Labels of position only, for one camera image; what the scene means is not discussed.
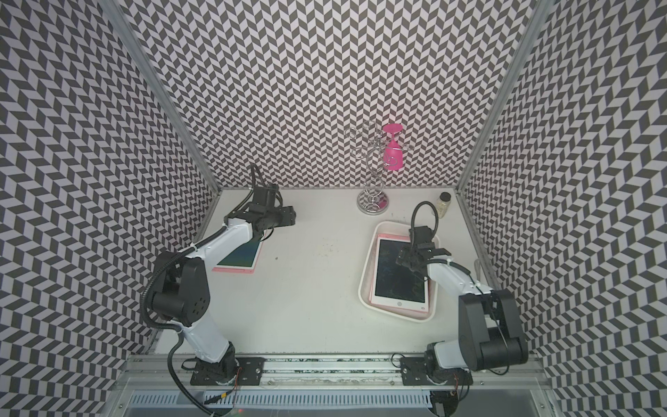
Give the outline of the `white plastic storage tray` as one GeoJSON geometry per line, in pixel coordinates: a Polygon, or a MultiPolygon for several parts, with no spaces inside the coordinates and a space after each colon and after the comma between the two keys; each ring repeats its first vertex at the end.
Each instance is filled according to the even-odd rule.
{"type": "Polygon", "coordinates": [[[437,311],[438,290],[437,285],[434,283],[427,285],[429,309],[424,313],[403,309],[401,307],[378,306],[371,303],[371,294],[373,293],[373,284],[375,280],[374,277],[377,270],[378,239],[383,236],[397,238],[403,242],[409,242],[409,229],[410,226],[406,223],[391,221],[380,222],[375,227],[370,239],[366,261],[361,274],[358,298],[361,304],[366,308],[385,314],[386,316],[392,316],[415,323],[425,323],[431,321],[437,311]]]}

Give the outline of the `pink writing tablet colourful screen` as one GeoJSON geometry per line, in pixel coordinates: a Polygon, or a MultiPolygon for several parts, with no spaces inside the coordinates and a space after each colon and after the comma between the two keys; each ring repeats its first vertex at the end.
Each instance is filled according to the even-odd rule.
{"type": "Polygon", "coordinates": [[[213,271],[230,274],[253,274],[262,251],[262,241],[244,243],[222,259],[213,271]]]}

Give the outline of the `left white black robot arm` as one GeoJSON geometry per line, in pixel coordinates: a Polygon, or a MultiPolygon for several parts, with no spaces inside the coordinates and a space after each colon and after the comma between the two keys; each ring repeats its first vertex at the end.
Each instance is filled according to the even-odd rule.
{"type": "Polygon", "coordinates": [[[233,343],[208,313],[212,302],[208,274],[242,245],[259,243],[275,229],[296,223],[295,210],[284,204],[279,186],[266,182],[254,163],[249,173],[250,191],[224,217],[222,227],[183,250],[159,255],[140,298],[144,323],[175,331],[194,349],[195,370],[215,385],[231,382],[240,366],[233,343]]]}

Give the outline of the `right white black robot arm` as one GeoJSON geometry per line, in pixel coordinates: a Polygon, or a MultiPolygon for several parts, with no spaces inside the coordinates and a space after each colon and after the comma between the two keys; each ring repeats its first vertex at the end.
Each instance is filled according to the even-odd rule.
{"type": "Polygon", "coordinates": [[[458,338],[433,342],[424,354],[425,374],[435,385],[468,385],[469,372],[494,375],[527,363],[529,349],[514,295],[472,278],[472,272],[434,243],[439,227],[437,208],[429,201],[416,205],[411,216],[409,246],[397,264],[424,283],[435,283],[458,301],[458,338]]]}

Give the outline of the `small glass jar black lid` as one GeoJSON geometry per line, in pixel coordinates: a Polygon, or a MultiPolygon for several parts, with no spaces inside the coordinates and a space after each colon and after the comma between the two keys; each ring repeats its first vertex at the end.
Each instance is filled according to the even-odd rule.
{"type": "Polygon", "coordinates": [[[452,195],[449,192],[441,192],[434,203],[439,219],[442,219],[448,211],[452,202],[452,195]]]}

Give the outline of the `metal tongs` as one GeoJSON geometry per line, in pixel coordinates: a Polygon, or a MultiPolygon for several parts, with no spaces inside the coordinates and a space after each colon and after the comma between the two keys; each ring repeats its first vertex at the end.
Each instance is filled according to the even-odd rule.
{"type": "Polygon", "coordinates": [[[482,277],[482,267],[481,267],[481,262],[480,262],[479,259],[476,259],[474,261],[474,272],[475,272],[477,280],[480,281],[481,277],[482,277]]]}

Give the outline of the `pink plastic goblet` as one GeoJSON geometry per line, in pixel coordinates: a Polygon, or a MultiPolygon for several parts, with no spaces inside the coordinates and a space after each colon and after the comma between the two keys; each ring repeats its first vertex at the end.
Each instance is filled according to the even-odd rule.
{"type": "Polygon", "coordinates": [[[397,136],[403,132],[403,125],[400,123],[389,123],[382,127],[382,131],[389,138],[389,143],[385,147],[383,156],[385,168],[390,171],[401,170],[404,166],[404,152],[399,145],[397,136]]]}

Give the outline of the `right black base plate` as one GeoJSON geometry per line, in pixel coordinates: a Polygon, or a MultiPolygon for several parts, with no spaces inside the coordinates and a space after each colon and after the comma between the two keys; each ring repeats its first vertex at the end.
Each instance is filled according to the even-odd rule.
{"type": "Polygon", "coordinates": [[[464,368],[441,368],[425,357],[402,357],[401,379],[404,386],[472,386],[474,379],[464,368]]]}

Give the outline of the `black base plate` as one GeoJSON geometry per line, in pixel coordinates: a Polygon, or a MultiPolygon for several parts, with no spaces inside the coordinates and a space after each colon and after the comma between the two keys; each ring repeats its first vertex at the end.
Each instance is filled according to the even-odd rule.
{"type": "Polygon", "coordinates": [[[263,357],[236,357],[218,363],[196,361],[190,380],[192,386],[232,387],[259,386],[266,359],[263,357]]]}
{"type": "Polygon", "coordinates": [[[402,357],[401,379],[404,386],[472,386],[474,379],[464,368],[441,368],[425,357],[402,357]]]}

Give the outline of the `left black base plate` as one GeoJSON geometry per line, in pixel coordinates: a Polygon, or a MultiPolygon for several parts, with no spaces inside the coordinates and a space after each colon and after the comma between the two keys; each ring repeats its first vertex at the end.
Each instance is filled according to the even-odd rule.
{"type": "Polygon", "coordinates": [[[196,361],[190,380],[192,386],[232,387],[259,386],[266,359],[263,357],[236,357],[218,363],[196,361]]]}

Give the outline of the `aluminium front rail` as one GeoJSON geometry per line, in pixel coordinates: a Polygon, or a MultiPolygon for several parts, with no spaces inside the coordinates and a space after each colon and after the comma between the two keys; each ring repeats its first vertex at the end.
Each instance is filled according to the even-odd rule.
{"type": "MultiPolygon", "coordinates": [[[[263,354],[257,389],[404,389],[400,354],[263,354]]],[[[550,389],[539,359],[512,366],[507,374],[472,372],[472,389],[550,389]]],[[[174,389],[164,354],[132,355],[114,391],[174,389]]]]}

